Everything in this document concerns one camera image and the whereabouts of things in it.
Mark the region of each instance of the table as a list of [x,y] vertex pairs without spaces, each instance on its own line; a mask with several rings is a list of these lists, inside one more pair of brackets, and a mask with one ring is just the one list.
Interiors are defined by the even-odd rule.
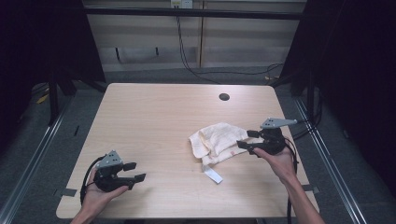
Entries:
[[[230,99],[220,100],[221,93]],[[193,133],[219,122],[259,130],[268,117],[284,118],[271,87],[111,84],[67,184],[78,193],[62,197],[57,216],[74,217],[89,165],[115,149],[124,162],[137,162],[135,170],[119,176],[147,176],[114,199],[100,217],[285,217],[287,192],[265,160],[242,153],[214,165],[223,178],[217,185],[202,172],[189,141]],[[288,127],[282,132],[290,137]],[[308,184],[301,162],[298,177]],[[318,209],[313,193],[307,195]]]

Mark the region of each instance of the paper tag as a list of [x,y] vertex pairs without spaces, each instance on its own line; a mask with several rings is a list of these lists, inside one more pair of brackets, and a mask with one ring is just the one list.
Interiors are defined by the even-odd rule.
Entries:
[[209,176],[217,184],[219,184],[222,181],[221,176],[218,173],[216,173],[216,171],[214,171],[212,168],[210,168],[208,165],[203,165],[202,170],[207,176]]

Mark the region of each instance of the black round hole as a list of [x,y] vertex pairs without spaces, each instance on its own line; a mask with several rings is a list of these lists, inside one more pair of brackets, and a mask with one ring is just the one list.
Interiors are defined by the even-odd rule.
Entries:
[[222,94],[219,95],[219,98],[222,101],[228,101],[228,100],[230,100],[230,95],[227,94],[227,93],[222,93]]

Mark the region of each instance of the white cloth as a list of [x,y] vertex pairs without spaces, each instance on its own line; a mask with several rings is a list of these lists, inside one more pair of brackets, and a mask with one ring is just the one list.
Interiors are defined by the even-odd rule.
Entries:
[[203,165],[216,164],[246,152],[236,144],[245,139],[248,139],[246,130],[223,122],[205,127],[190,137],[192,153],[202,159]]

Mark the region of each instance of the person's left hand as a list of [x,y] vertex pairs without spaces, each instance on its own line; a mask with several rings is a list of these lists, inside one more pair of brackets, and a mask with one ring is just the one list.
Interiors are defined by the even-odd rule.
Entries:
[[90,179],[88,181],[87,193],[82,203],[81,209],[73,219],[72,223],[90,223],[98,216],[106,207],[106,205],[114,198],[120,196],[128,190],[128,186],[122,186],[111,192],[104,192],[99,189],[93,182],[96,169],[91,170]]

